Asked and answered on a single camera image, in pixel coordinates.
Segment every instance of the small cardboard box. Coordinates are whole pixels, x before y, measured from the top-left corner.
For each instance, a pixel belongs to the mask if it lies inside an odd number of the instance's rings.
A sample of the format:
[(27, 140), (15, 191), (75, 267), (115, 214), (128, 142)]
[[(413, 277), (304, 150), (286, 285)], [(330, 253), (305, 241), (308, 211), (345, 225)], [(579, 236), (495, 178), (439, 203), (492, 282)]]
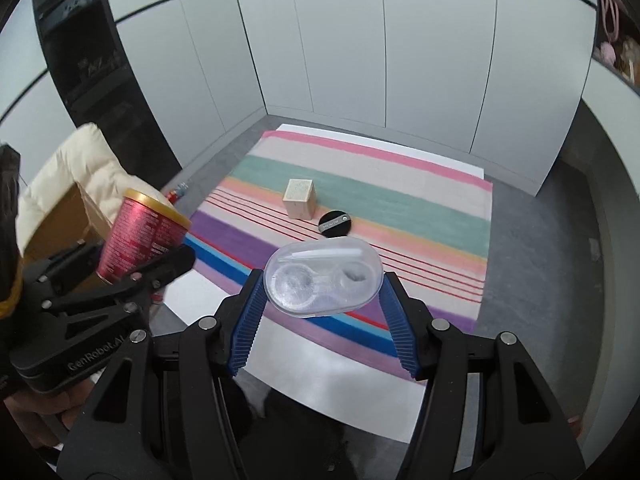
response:
[[(48, 258), (68, 249), (78, 240), (106, 240), (111, 223), (84, 189), (74, 183), (54, 208), (45, 216), (24, 249), (24, 263)], [(102, 286), (104, 282), (93, 273), (76, 290)]]
[(282, 202), (289, 218), (311, 220), (316, 211), (316, 190), (312, 180), (292, 178)]

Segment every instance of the pink strap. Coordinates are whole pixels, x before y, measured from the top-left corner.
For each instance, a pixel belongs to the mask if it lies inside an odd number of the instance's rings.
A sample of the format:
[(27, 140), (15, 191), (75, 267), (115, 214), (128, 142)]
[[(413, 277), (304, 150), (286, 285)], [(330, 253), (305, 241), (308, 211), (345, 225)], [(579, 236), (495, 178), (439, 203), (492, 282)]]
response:
[[(607, 29), (607, 11), (611, 9), (611, 20), (613, 22), (613, 30), (609, 32)], [(618, 34), (620, 31), (620, 10), (618, 4), (613, 0), (600, 0), (600, 9), (602, 10), (602, 27), (607, 35), (609, 43), (613, 43), (618, 40)]]

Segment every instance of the blue stripe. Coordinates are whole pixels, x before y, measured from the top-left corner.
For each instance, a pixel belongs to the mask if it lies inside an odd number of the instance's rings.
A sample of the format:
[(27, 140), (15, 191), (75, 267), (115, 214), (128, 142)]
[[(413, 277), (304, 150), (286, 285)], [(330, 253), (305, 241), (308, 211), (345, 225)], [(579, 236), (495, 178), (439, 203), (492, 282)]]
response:
[(390, 355), (391, 357), (397, 357), (396, 348), (394, 343), (387, 339), (373, 335), (372, 333), (360, 330), (353, 326), (347, 325), (333, 316), (326, 317), (307, 317), (305, 318), (309, 323), (313, 323), (319, 327), (333, 332), (335, 335), (339, 335), (345, 339), (358, 343), (372, 350), (376, 350), (380, 353)]
[[(245, 270), (244, 266), (241, 264), (236, 263), (236, 265), (233, 266), (227, 263), (223, 260), (223, 257), (226, 257), (224, 254), (221, 254), (213, 247), (200, 242), (200, 240), (194, 240), (193, 237), (186, 237), (184, 242), (188, 246), (193, 247), (197, 259), (203, 261), (223, 276), (234, 280), (239, 285), (244, 285), (244, 282), (249, 276), (249, 269)], [(377, 329), (377, 327), (366, 324), (364, 321), (350, 318), (345, 314), (337, 314), (336, 316), (307, 317), (305, 320), (313, 323), (314, 325), (320, 326), (335, 335), (339, 335), (345, 339), (353, 341), (354, 343), (358, 343), (362, 346), (366, 346), (367, 348), (371, 348), (372, 350), (390, 355), (391, 357), (397, 356), (396, 348), (394, 347), (390, 335), (382, 329)], [(385, 332), (385, 336), (377, 335), (374, 333), (376, 330)]]

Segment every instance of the cream cushion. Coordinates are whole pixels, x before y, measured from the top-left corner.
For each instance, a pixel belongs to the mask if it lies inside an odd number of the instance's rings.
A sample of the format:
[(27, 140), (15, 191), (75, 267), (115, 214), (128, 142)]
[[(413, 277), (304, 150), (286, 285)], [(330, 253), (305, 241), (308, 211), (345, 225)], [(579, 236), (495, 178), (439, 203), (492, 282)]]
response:
[(20, 192), (16, 233), (21, 252), (74, 182), (84, 188), (111, 222), (129, 187), (170, 206), (157, 189), (122, 168), (98, 126), (84, 124), (58, 147), (27, 189)]

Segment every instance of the white table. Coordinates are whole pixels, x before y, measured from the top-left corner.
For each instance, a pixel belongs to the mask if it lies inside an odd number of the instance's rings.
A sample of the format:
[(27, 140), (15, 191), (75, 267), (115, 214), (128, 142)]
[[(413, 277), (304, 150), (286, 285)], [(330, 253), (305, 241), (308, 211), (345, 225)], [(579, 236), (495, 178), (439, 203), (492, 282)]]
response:
[[(278, 129), (376, 147), (484, 178), (481, 168), (399, 144), (291, 124)], [(167, 288), (164, 301), (188, 325), (215, 313), (226, 296), (192, 270)], [(423, 384), (353, 361), (265, 317), (245, 370), (317, 412), (400, 442), (411, 440), (424, 395)]]

